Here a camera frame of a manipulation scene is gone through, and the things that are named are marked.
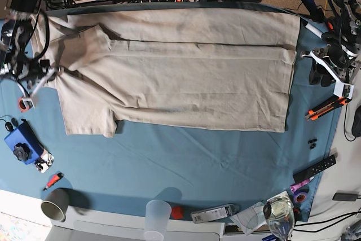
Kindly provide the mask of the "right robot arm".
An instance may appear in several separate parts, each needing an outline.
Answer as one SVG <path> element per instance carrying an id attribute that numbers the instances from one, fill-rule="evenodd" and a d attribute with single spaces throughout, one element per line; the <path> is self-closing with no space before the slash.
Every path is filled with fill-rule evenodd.
<path id="1" fill-rule="evenodd" d="M 36 106 L 36 94 L 59 69 L 45 59 L 50 45 L 49 19 L 41 9 L 43 0 L 7 0 L 5 23 L 1 29 L 1 79 L 13 80 L 23 96 L 18 100 L 21 112 Z M 39 53 L 28 57 L 26 47 L 35 33 L 39 17 L 45 24 L 45 44 Z"/>

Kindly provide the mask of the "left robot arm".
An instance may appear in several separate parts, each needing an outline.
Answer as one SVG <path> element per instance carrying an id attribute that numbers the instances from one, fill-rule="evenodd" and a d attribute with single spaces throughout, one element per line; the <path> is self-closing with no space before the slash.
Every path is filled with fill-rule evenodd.
<path id="1" fill-rule="evenodd" d="M 302 57 L 312 59 L 309 83 L 333 85 L 337 97 L 351 99 L 354 92 L 353 78 L 360 70 L 360 0 L 327 0 L 332 16 L 326 17 L 314 0 L 301 0 L 311 19 L 323 23 L 323 32 L 308 21 L 304 26 L 327 45 L 303 52 Z"/>

